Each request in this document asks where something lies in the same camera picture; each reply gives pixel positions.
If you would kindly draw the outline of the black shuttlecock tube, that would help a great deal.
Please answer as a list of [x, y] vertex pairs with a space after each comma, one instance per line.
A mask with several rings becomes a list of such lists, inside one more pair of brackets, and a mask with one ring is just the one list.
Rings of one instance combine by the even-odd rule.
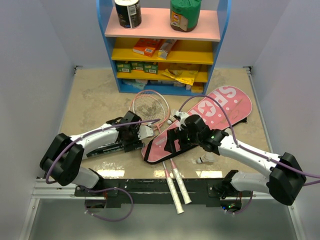
[[89, 152], [86, 154], [87, 158], [93, 158], [100, 155], [106, 155], [111, 154], [115, 152], [124, 151], [125, 153], [142, 149], [145, 146], [143, 142], [133, 143], [133, 144], [127, 144], [124, 145], [122, 142], [116, 142], [116, 143], [110, 143], [103, 145], [101, 147], [98, 147], [97, 149]]

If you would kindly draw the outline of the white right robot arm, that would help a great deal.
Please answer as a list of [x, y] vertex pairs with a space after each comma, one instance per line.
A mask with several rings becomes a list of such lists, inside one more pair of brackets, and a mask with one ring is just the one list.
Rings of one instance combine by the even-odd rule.
[[183, 118], [180, 126], [167, 130], [166, 152], [175, 154], [177, 147], [184, 151], [200, 146], [208, 153], [234, 159], [256, 173], [231, 170], [214, 186], [222, 196], [233, 197], [238, 192], [251, 191], [270, 194], [279, 203], [291, 206], [306, 177], [296, 158], [286, 152], [283, 155], [266, 152], [238, 141], [224, 130], [210, 129], [199, 115]]

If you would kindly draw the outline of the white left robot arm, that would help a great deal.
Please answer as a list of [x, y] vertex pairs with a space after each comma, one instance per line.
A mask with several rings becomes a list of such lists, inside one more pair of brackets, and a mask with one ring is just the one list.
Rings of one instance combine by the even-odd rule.
[[154, 131], [138, 115], [128, 111], [123, 117], [111, 119], [85, 133], [72, 136], [58, 134], [39, 166], [46, 172], [47, 184], [75, 184], [92, 196], [99, 196], [106, 188], [104, 178], [96, 171], [82, 167], [82, 160], [111, 152], [127, 153], [141, 149], [143, 140], [153, 134]]

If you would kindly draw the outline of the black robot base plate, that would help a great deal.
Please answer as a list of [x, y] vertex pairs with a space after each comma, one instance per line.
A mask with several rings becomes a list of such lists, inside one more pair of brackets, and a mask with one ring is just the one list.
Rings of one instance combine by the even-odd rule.
[[[249, 191], [242, 193], [227, 190], [218, 190], [222, 185], [222, 178], [185, 178], [183, 179], [186, 190], [193, 205], [205, 205], [206, 207], [221, 207], [223, 210], [235, 212], [243, 206], [245, 197], [250, 197]], [[120, 188], [126, 190], [133, 198], [134, 204], [170, 205], [173, 199], [164, 178], [143, 179], [105, 179], [97, 190], [106, 188]], [[101, 206], [106, 208], [120, 208], [123, 204], [130, 204], [130, 198], [120, 190], [94, 193], [76, 187], [76, 197], [87, 199], [98, 198]]]

